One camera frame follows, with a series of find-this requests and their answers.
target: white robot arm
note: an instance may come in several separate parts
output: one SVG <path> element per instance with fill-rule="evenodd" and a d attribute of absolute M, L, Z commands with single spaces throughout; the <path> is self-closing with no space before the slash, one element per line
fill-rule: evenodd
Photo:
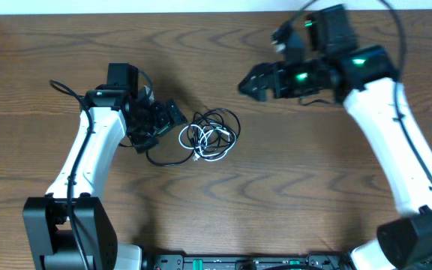
<path fill-rule="evenodd" d="M 126 136 L 126 123 L 121 110 L 113 110 L 110 107 L 93 107 L 89 111 L 94 121 L 93 134 L 76 171 L 73 198 L 78 198 L 80 194 L 88 194 L 91 197 L 98 197 L 102 202 L 111 161 L 119 143 Z M 51 194 L 53 198 L 66 198 L 68 176 L 88 129 L 86 114 L 82 112 L 79 118 L 79 131 L 66 163 L 46 192 L 46 195 Z M 141 258 L 140 247 L 118 243 L 114 269 L 140 269 Z"/>
<path fill-rule="evenodd" d="M 419 215 L 423 206 L 432 209 L 432 186 L 399 123 L 395 121 L 394 84 L 389 78 L 370 82 L 365 91 L 352 90 L 343 104 L 363 130 L 381 164 L 393 193 L 396 210 L 402 217 L 410 217 Z M 403 86 L 398 87 L 397 102 L 405 115 L 404 124 L 432 175 L 432 151 L 411 113 Z M 357 247 L 351 257 L 357 269 L 395 269 L 376 239 Z"/>

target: wooden table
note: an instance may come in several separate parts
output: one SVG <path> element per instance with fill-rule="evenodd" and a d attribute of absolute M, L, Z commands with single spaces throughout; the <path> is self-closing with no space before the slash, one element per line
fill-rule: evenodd
<path fill-rule="evenodd" d="M 344 109 L 257 103 L 237 92 L 253 65 L 281 59 L 269 35 L 289 15 L 0 16 L 0 269 L 33 267 L 23 205 L 44 195 L 77 132 L 76 101 L 48 80 L 83 94 L 105 83 L 110 62 L 143 69 L 157 99 L 175 98 L 186 116 L 226 107 L 243 129 L 215 163 L 160 168 L 119 149 L 104 207 L 120 242 L 189 254 L 348 251 L 398 218 L 383 171 Z M 398 36 L 386 12 L 350 16 L 363 45 L 382 44 L 396 56 Z M 432 146 L 432 11 L 401 16 L 406 93 Z M 187 154 L 176 135 L 162 139 L 154 158 Z"/>

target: white cable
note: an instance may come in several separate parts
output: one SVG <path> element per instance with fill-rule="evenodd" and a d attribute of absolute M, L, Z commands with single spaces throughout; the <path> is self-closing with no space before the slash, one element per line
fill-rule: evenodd
<path fill-rule="evenodd" d="M 190 147 L 188 145 L 185 145 L 182 142 L 182 134 L 188 129 L 188 128 L 198 128 L 199 129 L 199 136 L 197 138 L 194 138 L 195 141 L 197 141 L 198 146 L 197 147 Z M 206 149 L 213 148 L 214 146 L 211 146 L 210 143 L 210 137 L 214 132 L 220 132 L 227 136 L 227 141 L 230 144 L 228 149 L 224 150 L 224 152 L 216 152 L 212 154 L 204 154 L 204 151 Z M 228 132 L 225 127 L 223 127 L 221 124 L 215 124 L 212 123 L 210 126 L 200 127 L 198 124 L 190 124 L 186 127 L 184 127 L 181 132 L 179 132 L 178 140 L 179 144 L 185 149 L 194 150 L 194 160 L 197 161 L 199 158 L 203 158 L 205 161 L 219 161 L 220 159 L 226 157 L 226 154 L 228 151 L 236 144 L 236 133 L 231 130 L 231 132 Z M 211 157 L 220 155 L 220 157 L 211 159 Z"/>

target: black cable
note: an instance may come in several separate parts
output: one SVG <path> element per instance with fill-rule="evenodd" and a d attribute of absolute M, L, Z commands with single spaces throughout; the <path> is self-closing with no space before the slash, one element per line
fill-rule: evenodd
<path fill-rule="evenodd" d="M 311 0 L 307 4 L 305 4 L 294 16 L 291 17 L 288 21 L 283 23 L 283 26 L 285 26 L 287 23 L 294 23 L 302 14 L 303 12 L 312 4 L 317 2 L 318 0 Z M 401 22 L 400 17 L 396 13 L 396 10 L 386 1 L 386 0 L 378 0 L 383 4 L 386 8 L 388 8 L 389 13 L 391 14 L 392 19 L 394 20 L 394 24 L 397 27 L 397 31 L 399 34 L 399 59 L 398 59 L 398 68 L 399 71 L 396 74 L 396 77 L 393 78 L 394 80 L 394 90 L 393 90 L 393 102 L 394 102 L 394 111 L 396 113 L 396 120 L 399 122 L 401 130 L 403 131 L 403 135 L 406 138 L 406 141 L 408 142 L 409 147 L 411 148 L 413 154 L 415 155 L 416 159 L 418 160 L 421 168 L 424 170 L 424 173 L 427 176 L 427 179 L 432 184 L 432 175 L 430 170 L 428 169 L 428 166 L 423 161 L 421 155 L 418 152 L 418 149 L 416 149 L 413 140 L 411 139 L 407 129 L 406 125 L 404 124 L 404 114 L 401 113 L 399 109 L 399 103 L 398 103 L 398 83 L 401 82 L 401 77 L 404 72 L 404 65 L 406 62 L 406 54 L 407 54 L 407 44 L 406 44 L 406 34 L 404 32 L 403 23 Z"/>
<path fill-rule="evenodd" d="M 217 112 L 225 112 L 225 113 L 229 113 L 232 117 L 234 117 L 234 119 L 236 120 L 236 122 L 238 123 L 238 132 L 235 132 L 231 127 L 227 126 L 224 123 L 224 117 L 217 113 Z M 200 145 L 198 143 L 200 138 L 200 130 L 193 128 L 192 132 L 190 133 L 190 128 L 191 125 L 199 125 L 202 128 L 204 127 L 210 127 L 212 129 L 215 129 L 214 133 L 216 134 L 216 138 L 213 139 L 211 142 L 208 142 L 208 145 Z M 226 140 L 223 138 L 223 135 L 220 131 L 216 130 L 216 128 L 223 128 L 225 131 L 230 132 L 232 134 L 234 134 L 235 139 L 234 140 Z M 217 109 L 211 109 L 208 112 L 201 114 L 200 112 L 195 112 L 193 115 L 193 121 L 189 124 L 187 130 L 186 130 L 186 136 L 187 139 L 190 142 L 190 145 L 186 145 L 187 147 L 193 147 L 193 149 L 191 150 L 191 153 L 183 160 L 177 161 L 177 162 L 171 162 L 171 163 L 159 163 L 154 161 L 153 159 L 151 159 L 149 157 L 149 150 L 146 151 L 146 158 L 148 159 L 148 161 L 156 166 L 159 167 L 169 167 L 169 166 L 176 166 L 176 165 L 180 165 L 183 164 L 186 161 L 189 161 L 189 159 L 191 157 L 193 157 L 193 155 L 196 153 L 198 154 L 201 158 L 203 159 L 207 159 L 207 160 L 214 160 L 216 158 L 219 158 L 221 155 L 224 154 L 224 152 L 226 150 L 229 150 L 235 143 L 236 140 L 239 138 L 239 135 L 241 134 L 241 122 L 239 121 L 238 116 L 236 116 L 236 114 L 234 114 L 234 112 L 231 112 L 228 109 L 224 109 L 224 108 L 217 108 Z M 216 151 L 216 149 L 222 149 L 220 150 L 219 153 L 217 153 L 216 155 L 213 155 L 211 157 L 204 157 L 204 154 L 210 154 Z"/>
<path fill-rule="evenodd" d="M 88 130 L 86 131 L 86 136 L 85 136 L 84 140 L 82 141 L 81 148 L 79 149 L 78 155 L 76 156 L 76 159 L 74 160 L 74 164 L 73 164 L 73 168 L 71 169 L 71 173 L 67 177 L 66 197 L 67 197 L 67 214 L 70 216 L 69 221 L 71 224 L 71 229 L 73 229 L 73 236 L 74 236 L 74 239 L 76 241 L 76 246 L 78 247 L 79 255 L 81 255 L 82 264 L 84 265 L 85 270 L 90 270 L 88 258 L 86 257 L 86 252 L 84 251 L 83 243 L 81 242 L 81 238 L 80 238 L 80 233 L 78 232 L 78 228 L 76 226 L 76 217 L 74 215 L 72 198 L 73 198 L 73 184 L 74 184 L 74 178 L 76 176 L 76 171 L 77 171 L 77 168 L 80 164 L 81 157 L 83 156 L 84 150 L 85 150 L 86 146 L 88 145 L 89 138 L 91 137 L 91 134 L 93 132 L 93 119 L 91 117 L 91 113 L 89 112 L 88 107 L 84 104 L 83 100 L 81 99 L 81 97 L 76 92 L 71 90 L 66 85 L 64 85 L 60 82 L 56 82 L 52 79 L 49 81 L 49 85 L 51 87 L 53 87 L 58 92 L 61 92 L 63 94 L 70 95 L 70 96 L 73 96 L 74 98 L 76 98 L 76 100 L 79 102 L 79 105 L 81 106 L 81 109 L 84 110 L 86 116 L 88 117 Z"/>
<path fill-rule="evenodd" d="M 318 99 L 316 99 L 316 100 L 312 100 L 312 101 L 307 102 L 307 103 L 303 103 L 303 100 L 304 100 L 305 98 L 306 98 L 306 97 L 299 97 L 299 99 L 298 99 L 298 104 L 301 105 L 301 106 L 303 106 L 303 107 L 306 107 L 306 106 L 308 106 L 308 105 L 315 104 L 315 103 L 331 104 L 330 101 L 323 100 L 323 99 L 321 99 L 321 98 L 318 98 Z"/>
<path fill-rule="evenodd" d="M 153 165 L 156 165 L 156 166 L 159 166 L 159 167 L 171 167 L 171 166 L 181 165 L 181 164 L 183 164 L 184 162 L 189 161 L 189 159 L 190 159 L 191 157 L 193 157 L 193 154 L 194 154 L 194 150 L 191 151 L 191 153 L 189 154 L 189 156 L 187 156 L 184 160 L 180 160 L 180 161 L 176 161 L 176 162 L 169 162 L 169 163 L 160 163 L 160 162 L 157 162 L 157 161 L 152 160 L 152 159 L 149 157 L 149 150 L 148 150 L 148 151 L 146 151 L 146 158 L 147 158 L 148 161 L 149 161 L 151 164 L 153 164 Z"/>
<path fill-rule="evenodd" d="M 135 145 L 124 145 L 122 143 L 118 144 L 119 147 L 136 147 Z"/>
<path fill-rule="evenodd" d="M 150 92 L 147 95 L 148 95 L 148 97 L 151 97 L 151 95 L 153 93 L 153 82 L 151 81 L 151 79 L 149 79 L 149 76 L 144 71 L 139 70 L 138 72 L 141 73 L 141 75 L 143 75 L 145 77 L 146 81 L 148 82 Z"/>

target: black joint housing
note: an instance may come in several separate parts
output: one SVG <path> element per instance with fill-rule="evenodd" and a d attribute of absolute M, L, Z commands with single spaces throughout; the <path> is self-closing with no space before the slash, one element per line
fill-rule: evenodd
<path fill-rule="evenodd" d="M 73 199 L 79 236 L 91 269 L 114 269 L 118 239 L 97 197 Z M 84 269 L 71 230 L 60 230 L 66 221 L 66 199 L 30 197 L 22 210 L 29 247 L 37 270 Z"/>
<path fill-rule="evenodd" d="M 381 225 L 377 238 L 388 261 L 398 269 L 432 258 L 432 211 Z"/>
<path fill-rule="evenodd" d="M 110 63 L 108 65 L 108 76 L 105 89 L 128 90 L 134 97 L 138 94 L 137 67 L 128 63 Z"/>
<path fill-rule="evenodd" d="M 331 59 L 330 64 L 338 70 L 341 84 L 334 88 L 334 97 L 343 103 L 353 89 L 365 90 L 365 84 L 382 78 L 394 79 L 395 66 L 380 45 L 358 49 Z"/>
<path fill-rule="evenodd" d="M 342 4 L 313 12 L 307 16 L 313 50 L 326 56 L 358 49 L 358 38 Z"/>
<path fill-rule="evenodd" d="M 238 90 L 243 95 L 248 95 L 257 101 L 267 101 L 266 90 L 273 89 L 274 97 L 281 98 L 287 90 L 284 80 L 285 70 L 282 63 L 262 63 L 254 66 L 249 74 L 238 84 Z"/>
<path fill-rule="evenodd" d="M 290 21 L 283 23 L 271 35 L 271 39 L 277 48 L 277 52 L 284 55 L 285 65 L 299 64 L 304 61 L 305 45 Z"/>
<path fill-rule="evenodd" d="M 84 102 L 89 108 L 110 107 L 113 110 L 120 110 L 128 96 L 127 90 L 89 90 L 84 96 Z"/>

